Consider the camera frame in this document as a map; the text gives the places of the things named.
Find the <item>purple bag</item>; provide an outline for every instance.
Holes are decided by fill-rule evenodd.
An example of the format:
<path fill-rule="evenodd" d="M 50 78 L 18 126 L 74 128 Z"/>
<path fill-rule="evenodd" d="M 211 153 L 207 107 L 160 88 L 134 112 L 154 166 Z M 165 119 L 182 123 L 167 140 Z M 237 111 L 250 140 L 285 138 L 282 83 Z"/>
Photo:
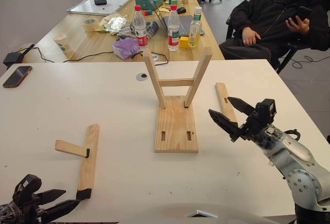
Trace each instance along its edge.
<path fill-rule="evenodd" d="M 113 42 L 112 48 L 113 53 L 124 60 L 140 52 L 139 43 L 133 38 Z"/>

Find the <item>gray robot arm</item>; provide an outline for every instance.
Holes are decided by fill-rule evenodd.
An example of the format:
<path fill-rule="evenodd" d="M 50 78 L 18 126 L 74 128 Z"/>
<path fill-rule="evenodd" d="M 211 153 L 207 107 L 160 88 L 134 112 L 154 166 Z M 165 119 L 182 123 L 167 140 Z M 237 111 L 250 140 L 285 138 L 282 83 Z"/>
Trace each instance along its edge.
<path fill-rule="evenodd" d="M 213 121 L 224 129 L 232 141 L 239 137 L 258 145 L 272 165 L 286 179 L 295 203 L 297 223 L 330 223 L 330 172 L 319 165 L 312 153 L 287 133 L 272 125 L 275 101 L 265 99 L 253 108 L 239 98 L 230 103 L 245 113 L 246 123 L 238 127 L 223 114 L 209 110 Z"/>
<path fill-rule="evenodd" d="M 293 201 L 308 210 L 330 211 L 330 172 L 290 135 L 270 125 L 255 137 L 256 144 L 285 177 Z M 271 147 L 265 148 L 267 141 Z"/>

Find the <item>gray floor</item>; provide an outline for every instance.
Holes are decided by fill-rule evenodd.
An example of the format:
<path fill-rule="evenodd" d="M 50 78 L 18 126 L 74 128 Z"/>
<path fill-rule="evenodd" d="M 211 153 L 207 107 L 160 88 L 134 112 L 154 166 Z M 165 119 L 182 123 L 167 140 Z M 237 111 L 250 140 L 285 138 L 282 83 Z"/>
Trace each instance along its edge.
<path fill-rule="evenodd" d="M 227 32 L 226 19 L 232 9 L 242 1 L 213 0 L 209 3 L 206 0 L 204 3 L 201 2 L 203 13 L 218 43 L 225 40 Z M 298 61 L 306 61 L 304 59 L 305 55 L 317 61 L 330 56 L 330 50 L 301 50 L 293 58 Z M 330 135 L 330 59 L 314 63 L 303 63 L 302 65 L 303 68 L 297 69 L 289 63 L 280 73 L 280 77 L 322 134 L 327 137 Z"/>

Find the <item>man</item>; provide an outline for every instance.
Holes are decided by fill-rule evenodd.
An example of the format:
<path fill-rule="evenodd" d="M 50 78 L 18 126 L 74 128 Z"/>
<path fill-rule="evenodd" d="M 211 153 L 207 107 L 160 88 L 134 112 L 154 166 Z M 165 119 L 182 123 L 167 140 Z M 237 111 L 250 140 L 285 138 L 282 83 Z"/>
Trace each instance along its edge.
<path fill-rule="evenodd" d="M 300 6 L 312 10 L 307 19 L 296 16 Z M 230 15 L 234 38 L 219 47 L 225 59 L 267 59 L 278 68 L 278 58 L 287 51 L 287 43 L 301 39 L 318 50 L 329 48 L 327 14 L 320 0 L 243 1 Z"/>

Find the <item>bottle cap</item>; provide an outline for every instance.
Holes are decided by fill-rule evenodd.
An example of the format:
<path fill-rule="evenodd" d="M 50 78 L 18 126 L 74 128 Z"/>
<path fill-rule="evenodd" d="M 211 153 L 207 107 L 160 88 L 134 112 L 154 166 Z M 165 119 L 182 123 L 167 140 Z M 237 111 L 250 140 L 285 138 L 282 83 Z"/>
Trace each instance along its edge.
<path fill-rule="evenodd" d="M 135 5 L 135 11 L 141 11 L 141 5 Z"/>
<path fill-rule="evenodd" d="M 202 7 L 197 6 L 195 7 L 194 14 L 201 14 L 202 13 Z"/>
<path fill-rule="evenodd" d="M 176 8 L 177 8 L 177 5 L 176 4 L 172 4 L 171 5 L 171 10 L 176 10 Z"/>

